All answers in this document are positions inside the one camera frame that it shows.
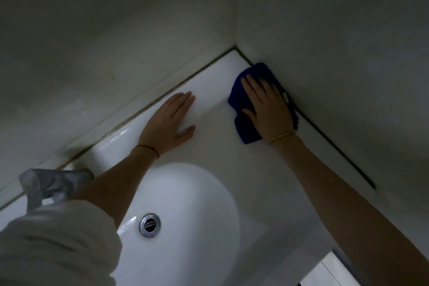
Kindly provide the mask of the person's left hand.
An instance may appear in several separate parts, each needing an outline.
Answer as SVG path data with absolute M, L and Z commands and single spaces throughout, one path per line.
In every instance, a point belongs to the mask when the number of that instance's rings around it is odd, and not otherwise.
M 167 99 L 147 122 L 135 148 L 150 151 L 152 157 L 160 158 L 182 145 L 175 143 L 175 136 L 187 130 L 179 130 L 179 127 L 195 99 L 191 91 L 176 93 Z

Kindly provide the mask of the blue microfibre cleaning cloth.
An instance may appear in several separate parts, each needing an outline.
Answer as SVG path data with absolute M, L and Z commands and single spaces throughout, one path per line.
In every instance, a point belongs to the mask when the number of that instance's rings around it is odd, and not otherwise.
M 271 72 L 271 70 L 262 62 L 256 63 L 253 66 L 250 66 L 249 68 L 245 69 L 243 72 L 239 74 L 239 76 L 236 78 L 233 84 L 231 93 L 228 98 L 228 104 L 236 112 L 234 124 L 238 132 L 238 135 L 244 144 L 254 143 L 262 139 L 262 137 L 255 129 L 252 121 L 249 119 L 249 117 L 246 114 L 242 112 L 242 109 L 244 108 L 254 111 L 254 106 L 251 103 L 251 100 L 246 94 L 241 83 L 241 78 L 245 78 L 247 75 L 250 75 L 254 79 L 262 78 L 266 80 L 269 84 L 275 85 L 281 94 L 286 92 L 286 90 L 283 88 L 281 83 L 279 83 L 279 81 L 276 79 L 276 77 Z M 295 131 L 297 131 L 299 128 L 299 117 L 295 111 L 294 103 L 290 97 L 289 97 L 289 100 L 290 100 L 289 111 L 293 122 L 293 128 Z

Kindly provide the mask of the person's right hand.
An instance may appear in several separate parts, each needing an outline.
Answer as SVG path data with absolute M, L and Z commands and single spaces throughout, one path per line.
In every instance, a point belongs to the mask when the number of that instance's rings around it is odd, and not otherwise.
M 267 99 L 259 80 L 247 75 L 241 78 L 241 83 L 254 106 L 258 123 L 253 125 L 259 135 L 276 148 L 293 138 L 296 133 L 291 114 L 277 87 L 270 84 L 275 91 L 275 99 Z

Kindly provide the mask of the chrome faucet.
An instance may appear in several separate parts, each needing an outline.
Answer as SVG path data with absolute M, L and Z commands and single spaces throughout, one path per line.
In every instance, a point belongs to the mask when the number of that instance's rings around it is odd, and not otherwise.
M 94 175 L 87 169 L 28 169 L 19 176 L 19 182 L 27 197 L 26 212 L 41 207 L 44 199 L 52 199 L 54 203 L 67 200 L 92 180 Z

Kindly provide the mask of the person's right forearm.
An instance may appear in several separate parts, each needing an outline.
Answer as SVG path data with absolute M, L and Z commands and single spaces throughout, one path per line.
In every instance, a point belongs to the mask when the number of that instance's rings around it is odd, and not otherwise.
M 429 261 L 379 210 L 296 135 L 274 149 L 357 274 L 370 286 L 429 286 Z

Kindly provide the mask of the white ceramic sink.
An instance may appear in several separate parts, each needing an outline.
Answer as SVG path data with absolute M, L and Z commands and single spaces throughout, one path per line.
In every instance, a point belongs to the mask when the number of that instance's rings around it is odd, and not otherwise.
M 337 247 L 281 157 L 240 139 L 227 98 L 247 67 L 231 51 L 179 88 L 196 94 L 180 129 L 197 129 L 139 185 L 117 229 L 116 286 L 297 286 Z M 139 232 L 148 213 L 153 238 Z

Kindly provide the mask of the white cabinet door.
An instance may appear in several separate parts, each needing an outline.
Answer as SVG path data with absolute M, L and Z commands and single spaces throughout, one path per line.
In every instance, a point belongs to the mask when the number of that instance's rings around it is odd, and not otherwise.
M 350 271 L 349 260 L 340 249 L 329 252 L 298 286 L 361 286 Z

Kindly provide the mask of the chrome sink drain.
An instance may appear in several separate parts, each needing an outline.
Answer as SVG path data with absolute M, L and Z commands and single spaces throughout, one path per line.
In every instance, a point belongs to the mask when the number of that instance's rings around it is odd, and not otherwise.
M 154 213 L 148 213 L 142 217 L 139 223 L 139 232 L 145 238 L 153 238 L 161 228 L 161 221 Z

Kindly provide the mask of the white fleece sleeve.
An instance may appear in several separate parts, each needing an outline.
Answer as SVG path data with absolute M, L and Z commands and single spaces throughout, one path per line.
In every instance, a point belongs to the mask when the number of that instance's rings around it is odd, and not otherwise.
M 0 231 L 0 286 L 116 286 L 114 220 L 87 201 L 39 207 Z

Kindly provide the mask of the person's left forearm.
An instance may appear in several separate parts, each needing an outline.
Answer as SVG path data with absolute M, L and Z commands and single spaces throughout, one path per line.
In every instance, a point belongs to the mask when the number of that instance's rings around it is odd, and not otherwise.
M 71 200 L 99 207 L 114 220 L 117 230 L 144 175 L 157 159 L 150 151 L 134 148 L 125 159 L 77 191 Z

